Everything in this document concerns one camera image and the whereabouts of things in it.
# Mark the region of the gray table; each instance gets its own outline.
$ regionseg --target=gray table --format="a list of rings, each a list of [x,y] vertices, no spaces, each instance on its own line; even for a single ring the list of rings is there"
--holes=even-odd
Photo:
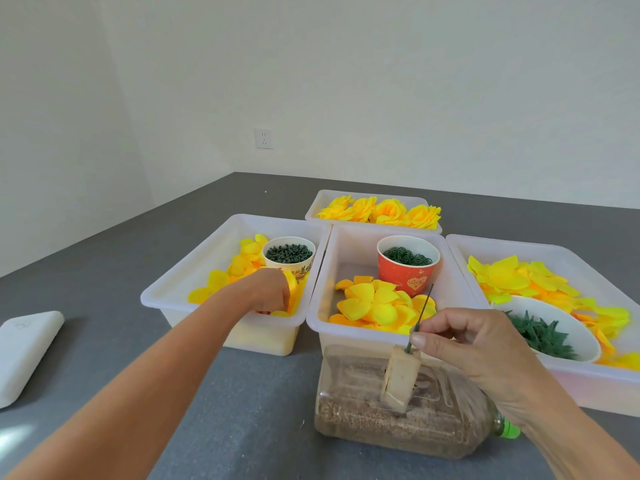
[[[67,318],[20,399],[0,411],[0,438],[32,430],[0,447],[0,476],[169,330],[140,305],[144,288],[229,216],[303,219],[320,189],[425,197],[442,206],[445,233],[565,246],[640,301],[640,210],[234,173],[0,278],[0,322],[46,310]],[[325,438],[313,427],[320,364],[306,326],[288,357],[224,349],[150,478],[551,477],[526,438],[491,438],[458,461]],[[640,458],[640,419],[588,414]]]

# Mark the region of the fingernail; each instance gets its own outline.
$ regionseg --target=fingernail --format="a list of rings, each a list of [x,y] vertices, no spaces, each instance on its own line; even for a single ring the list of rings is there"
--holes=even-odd
[[[427,337],[424,336],[423,333],[412,333],[411,337],[409,337],[409,341],[418,349],[423,349],[427,344]]]

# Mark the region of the white paper cup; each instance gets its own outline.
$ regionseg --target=white paper cup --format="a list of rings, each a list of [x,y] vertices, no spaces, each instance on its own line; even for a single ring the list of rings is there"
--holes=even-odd
[[[556,306],[525,296],[512,296],[506,303],[500,305],[492,303],[491,306],[503,312],[513,312],[513,315],[519,317],[523,317],[524,312],[529,312],[530,317],[533,315],[535,318],[542,318],[547,324],[557,320],[556,331],[567,334],[564,343],[573,347],[573,351],[578,355],[576,360],[580,362],[595,362],[602,354],[598,339],[589,329],[580,320]]]
[[[264,255],[271,248],[277,248],[279,246],[284,246],[285,244],[304,244],[311,251],[311,257],[305,261],[300,261],[295,264],[285,264],[267,259],[267,257]],[[296,277],[296,280],[300,281],[307,275],[307,273],[311,269],[311,265],[313,264],[314,258],[316,257],[316,246],[313,242],[307,239],[290,235],[286,237],[277,237],[276,239],[270,240],[262,248],[261,254],[264,258],[265,266],[276,267],[278,269],[282,269],[283,271],[288,269]]]

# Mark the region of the red paper cup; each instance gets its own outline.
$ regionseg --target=red paper cup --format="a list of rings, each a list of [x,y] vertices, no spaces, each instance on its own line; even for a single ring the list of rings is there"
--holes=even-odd
[[[400,264],[383,255],[383,252],[391,248],[406,248],[413,254],[421,254],[430,258],[432,263],[428,266],[408,266]],[[390,235],[378,242],[378,277],[382,281],[393,283],[396,290],[405,291],[414,297],[420,294],[440,262],[440,251],[430,242],[412,237],[410,235]]]

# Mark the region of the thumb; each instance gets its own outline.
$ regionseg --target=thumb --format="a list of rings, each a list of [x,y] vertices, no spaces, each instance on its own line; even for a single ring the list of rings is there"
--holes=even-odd
[[[420,331],[412,333],[410,339],[421,352],[455,365],[460,370],[465,369],[468,350],[464,345],[434,333]]]

